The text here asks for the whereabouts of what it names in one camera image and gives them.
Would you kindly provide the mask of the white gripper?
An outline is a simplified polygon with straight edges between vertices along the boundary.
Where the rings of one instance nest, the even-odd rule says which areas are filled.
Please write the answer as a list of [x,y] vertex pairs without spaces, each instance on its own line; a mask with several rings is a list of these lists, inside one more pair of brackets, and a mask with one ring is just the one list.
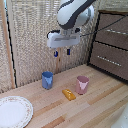
[[[58,48],[65,46],[77,45],[80,42],[80,33],[61,34],[60,30],[53,30],[47,34],[47,46],[49,48]],[[67,49],[67,55],[71,54],[71,49]],[[58,51],[55,49],[54,57],[58,56]]]

